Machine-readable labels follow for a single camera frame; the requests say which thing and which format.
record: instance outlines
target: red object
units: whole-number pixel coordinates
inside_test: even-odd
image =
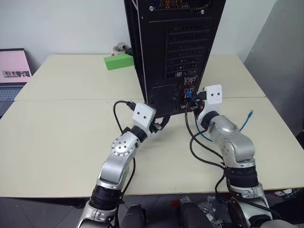
[[[171,207],[178,208],[181,206],[181,202],[179,200],[171,201]]]

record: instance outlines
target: table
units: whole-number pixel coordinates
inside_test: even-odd
[[[133,66],[107,70],[107,55],[51,55],[16,101],[142,99]],[[210,56],[200,88],[221,84],[223,97],[265,94],[236,55]]]
[[[17,101],[0,120],[0,196],[88,197],[110,145],[119,135],[114,100]],[[123,127],[132,111],[117,107]],[[222,114],[240,126],[256,148],[256,169],[265,190],[303,187],[304,151],[266,97],[225,98]],[[195,131],[193,116],[190,125]],[[138,149],[127,194],[213,192],[222,171],[196,160],[183,115]],[[194,146],[198,156],[219,162]],[[220,191],[226,191],[221,184]]]

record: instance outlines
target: computer tower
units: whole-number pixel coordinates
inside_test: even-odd
[[[205,70],[225,0],[124,0],[135,69],[156,117],[185,112]]]

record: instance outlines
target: laptop screen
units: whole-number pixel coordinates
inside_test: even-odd
[[[0,50],[0,84],[26,83],[31,77],[24,50]]]

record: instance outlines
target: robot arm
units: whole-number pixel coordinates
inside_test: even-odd
[[[156,111],[146,104],[137,104],[133,127],[117,137],[98,175],[90,200],[86,203],[77,228],[109,228],[121,201],[122,188],[129,172],[130,161],[140,144],[153,132],[162,129],[153,123]]]
[[[263,186],[257,179],[252,141],[227,117],[219,115],[221,86],[208,86],[205,93],[204,109],[197,114],[197,120],[222,152],[227,188],[232,195],[228,210],[234,225],[244,228],[289,227],[284,221],[272,220],[272,214],[265,210],[269,205]]]

